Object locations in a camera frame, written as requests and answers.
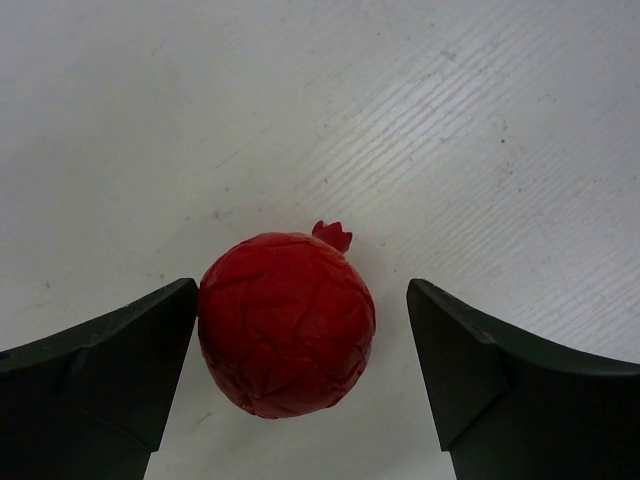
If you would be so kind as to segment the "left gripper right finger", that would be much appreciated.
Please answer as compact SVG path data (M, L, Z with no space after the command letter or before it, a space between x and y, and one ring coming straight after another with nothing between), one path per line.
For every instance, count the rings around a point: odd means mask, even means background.
M423 280L407 306L441 449L459 479L635 479L639 368L568 348Z

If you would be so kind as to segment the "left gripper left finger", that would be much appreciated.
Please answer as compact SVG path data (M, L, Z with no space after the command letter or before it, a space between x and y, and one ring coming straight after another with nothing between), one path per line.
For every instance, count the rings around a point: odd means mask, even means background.
M196 319L178 279L1 354L4 479L141 479L161 444Z

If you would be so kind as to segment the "red fake pomegranate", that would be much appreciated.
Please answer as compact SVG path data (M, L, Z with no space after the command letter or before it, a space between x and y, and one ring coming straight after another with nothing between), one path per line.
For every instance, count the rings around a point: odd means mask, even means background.
M373 297L346 253L353 235L318 221L235 245L203 275L198 340L222 393L265 419L331 408L355 386L376 332Z

